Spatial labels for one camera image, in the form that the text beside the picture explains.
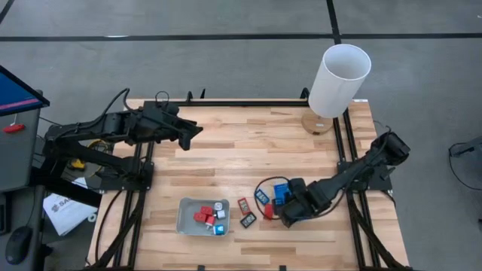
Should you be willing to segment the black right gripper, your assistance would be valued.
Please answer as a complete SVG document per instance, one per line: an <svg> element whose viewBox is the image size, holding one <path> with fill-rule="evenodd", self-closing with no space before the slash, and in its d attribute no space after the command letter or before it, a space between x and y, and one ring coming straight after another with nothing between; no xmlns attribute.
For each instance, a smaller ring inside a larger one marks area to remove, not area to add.
<svg viewBox="0 0 482 271"><path fill-rule="evenodd" d="M282 207L280 218L284 226L290 228L294 223L316 216L319 213L319 195L313 186L306 185L302 178L288 181L291 196Z"/></svg>

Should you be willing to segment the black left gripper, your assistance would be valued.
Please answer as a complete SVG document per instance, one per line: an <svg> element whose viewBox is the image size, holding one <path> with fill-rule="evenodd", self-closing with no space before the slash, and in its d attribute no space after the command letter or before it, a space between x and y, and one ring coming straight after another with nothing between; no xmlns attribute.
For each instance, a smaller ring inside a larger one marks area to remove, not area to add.
<svg viewBox="0 0 482 271"><path fill-rule="evenodd" d="M157 124L160 130L172 142L177 140L184 151L191 148L192 136L198 135L203 128L196 121L178 116L179 107L171 102L145 102L145 116Z"/></svg>

